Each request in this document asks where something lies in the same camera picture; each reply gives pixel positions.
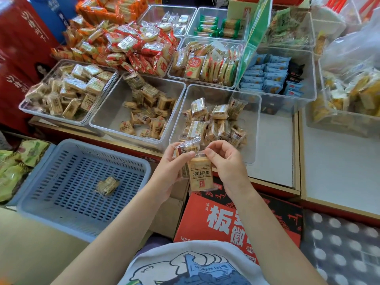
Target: blue plastic basket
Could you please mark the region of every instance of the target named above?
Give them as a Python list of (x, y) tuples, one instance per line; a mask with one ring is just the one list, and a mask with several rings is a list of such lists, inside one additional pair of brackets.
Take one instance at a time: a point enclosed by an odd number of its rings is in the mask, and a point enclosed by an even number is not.
[[(145, 186), (150, 171), (150, 164), (141, 158), (67, 139), (34, 176), (31, 173), (17, 210), (91, 242)], [(95, 189), (109, 176), (120, 185), (103, 197)]]

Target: blue box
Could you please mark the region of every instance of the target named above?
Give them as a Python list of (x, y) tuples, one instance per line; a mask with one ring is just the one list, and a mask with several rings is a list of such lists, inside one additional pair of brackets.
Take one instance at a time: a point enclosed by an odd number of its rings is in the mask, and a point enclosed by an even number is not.
[(35, 9), (59, 43), (64, 43), (62, 32), (74, 18), (77, 0), (27, 0)]

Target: display shelf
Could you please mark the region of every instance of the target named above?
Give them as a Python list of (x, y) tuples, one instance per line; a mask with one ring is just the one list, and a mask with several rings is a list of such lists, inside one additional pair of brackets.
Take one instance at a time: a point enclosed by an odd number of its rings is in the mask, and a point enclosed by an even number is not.
[(380, 142), (310, 128), (300, 114), (301, 198), (380, 219)]
[[(99, 137), (74, 129), (61, 128), (37, 117), (32, 118), (29, 123), (40, 129), (52, 142), (74, 138), (150, 162), (159, 162), (162, 157), (161, 153), (117, 141), (107, 135)], [(261, 114), (258, 136), (256, 161), (247, 166), (254, 187), (284, 198), (299, 196), (301, 191), (297, 181), (299, 179), (298, 123), (294, 123), (292, 118)]]

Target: right hand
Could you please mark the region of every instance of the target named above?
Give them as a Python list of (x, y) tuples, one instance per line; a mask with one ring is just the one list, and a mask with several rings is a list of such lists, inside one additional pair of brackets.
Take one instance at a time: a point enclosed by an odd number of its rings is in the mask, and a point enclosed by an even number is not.
[(218, 170), (227, 195), (234, 201), (253, 190), (240, 152), (227, 141), (211, 142), (204, 150)]

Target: forearm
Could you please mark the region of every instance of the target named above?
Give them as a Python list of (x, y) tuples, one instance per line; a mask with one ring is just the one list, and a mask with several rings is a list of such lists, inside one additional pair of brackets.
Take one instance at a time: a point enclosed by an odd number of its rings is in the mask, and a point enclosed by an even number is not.
[(161, 203), (148, 183), (52, 285), (117, 284)]
[(325, 285), (256, 190), (249, 184), (244, 191), (233, 201), (268, 283)]

